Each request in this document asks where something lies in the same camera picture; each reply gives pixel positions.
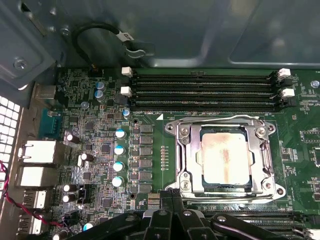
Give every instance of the capacitor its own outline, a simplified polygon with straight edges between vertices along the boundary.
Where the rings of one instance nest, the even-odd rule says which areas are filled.
[[[64,195],[62,197],[62,202],[64,202],[64,203],[70,203],[70,202],[73,202],[75,200],[77,200],[77,196],[74,193],[70,193],[70,194]]]
[[[72,135],[71,133],[68,134],[66,136],[66,139],[70,142],[70,143],[74,143],[74,144],[79,144],[81,142],[80,138],[75,136],[75,135]]]
[[[116,146],[114,148],[114,154],[115,155],[122,156],[125,153],[126,153],[126,150],[125,150],[125,148],[123,146],[118,145],[118,146]]]
[[[116,176],[112,179],[112,185],[116,188],[121,187],[124,184],[125,180],[121,176]]]
[[[94,159],[95,159],[95,156],[93,156],[92,154],[88,154],[88,153],[81,154],[81,160],[83,161],[92,162]]]
[[[126,119],[126,120],[129,120],[132,117],[130,109],[127,107],[123,109],[122,115],[123,115],[124,119]]]
[[[78,190],[78,185],[76,184],[66,184],[63,186],[63,191],[67,192],[75,192]]]
[[[125,165],[122,161],[116,161],[114,164],[113,164],[113,169],[116,171],[116,172],[121,172],[125,169]]]
[[[115,131],[115,136],[117,139],[125,139],[126,136],[127,136],[127,133],[122,129],[122,128],[119,128]]]
[[[80,105],[81,109],[88,109],[89,108],[89,103],[87,101],[83,101]]]
[[[106,96],[101,90],[95,91],[94,96],[99,103],[102,103],[106,99]]]
[[[68,232],[66,230],[61,230],[60,232],[53,235],[52,240],[65,240],[68,238]]]
[[[102,81],[98,81],[98,82],[95,84],[95,87],[96,87],[97,90],[101,90],[103,93],[106,91],[105,83],[102,82]]]
[[[83,226],[83,231],[93,228],[97,224],[94,221],[89,221]]]

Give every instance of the cpu socket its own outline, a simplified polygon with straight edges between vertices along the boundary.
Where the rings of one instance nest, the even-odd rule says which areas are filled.
[[[186,117],[169,122],[175,136],[175,182],[196,203],[264,204],[286,195],[276,184],[269,135],[276,127],[257,116]]]

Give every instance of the red cable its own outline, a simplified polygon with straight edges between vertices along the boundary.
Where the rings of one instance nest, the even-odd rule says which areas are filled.
[[[6,169],[7,169],[7,168],[6,168],[6,166],[4,165],[4,163],[3,163],[1,160],[0,160],[0,165],[1,165],[1,171],[6,172]],[[6,192],[6,191],[8,190],[8,187],[9,187],[9,176],[7,176],[6,181],[4,182],[4,186],[3,186],[4,192]],[[19,208],[21,208],[26,214],[28,214],[28,215],[30,215],[30,216],[35,215],[35,216],[36,216],[35,218],[41,220],[41,222],[42,222],[43,224],[53,225],[53,226],[57,226],[57,227],[61,227],[61,228],[63,228],[63,226],[64,226],[62,223],[58,223],[58,222],[56,222],[56,221],[48,222],[48,221],[44,220],[40,215],[37,215],[37,214],[34,214],[34,213],[30,212],[25,206],[23,206],[23,205],[20,204],[20,203],[15,202],[11,197],[9,197],[8,192],[6,192],[6,194],[5,194],[5,199],[6,199],[9,203],[11,203],[11,204],[13,204],[13,205],[17,205],[17,206],[18,206]]]

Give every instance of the motherboard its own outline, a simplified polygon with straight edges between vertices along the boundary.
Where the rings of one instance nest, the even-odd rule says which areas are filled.
[[[43,110],[38,136],[66,146],[54,220],[76,212],[75,235],[179,189],[206,218],[226,212],[295,238],[319,227],[306,219],[320,214],[320,71],[133,71],[59,70],[65,107]],[[72,188],[85,201],[66,199]]]

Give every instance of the green circuit board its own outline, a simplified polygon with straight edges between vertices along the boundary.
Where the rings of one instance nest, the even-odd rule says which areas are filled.
[[[136,69],[146,75],[189,75],[194,69]],[[205,75],[265,75],[271,70],[227,70],[197,69]],[[206,211],[300,211],[304,214],[320,214],[320,168],[317,167],[316,148],[320,146],[320,88],[313,88],[311,81],[320,80],[320,71],[291,71],[297,106],[277,113],[248,112],[276,126],[276,133],[270,136],[270,148],[275,179],[285,187],[286,196],[267,204],[198,204],[186,208]],[[83,223],[102,223],[106,219],[126,211],[140,211],[159,208],[159,192],[175,181],[176,147],[175,137],[165,131],[168,122],[184,117],[225,117],[238,112],[197,112],[197,111],[134,111],[129,120],[122,115],[123,106],[117,104],[119,82],[126,79],[121,69],[104,69],[102,77],[88,77],[87,69],[60,69],[58,80],[64,83],[68,96],[67,108],[61,111],[62,120],[59,140],[71,148],[59,168],[59,187],[54,198],[53,217],[59,219],[63,213],[79,210],[75,204],[62,204],[63,184],[90,184],[91,202],[79,210]],[[106,86],[103,103],[94,97],[96,82]],[[88,102],[89,108],[82,109],[81,103]],[[137,132],[142,126],[152,126],[152,132]],[[126,138],[115,138],[116,129],[122,128]],[[66,132],[79,136],[83,144],[72,145],[66,142]],[[136,144],[141,136],[152,137],[150,156],[152,166],[139,168],[139,151]],[[125,155],[116,156],[115,146],[125,148]],[[95,160],[83,167],[77,166],[79,154],[86,152],[96,156]],[[113,170],[115,161],[125,164],[125,171]],[[134,179],[132,175],[144,172],[145,178]],[[125,180],[122,187],[112,185],[112,179],[121,176]],[[139,189],[151,189],[149,193]],[[72,227],[76,234],[81,226]]]

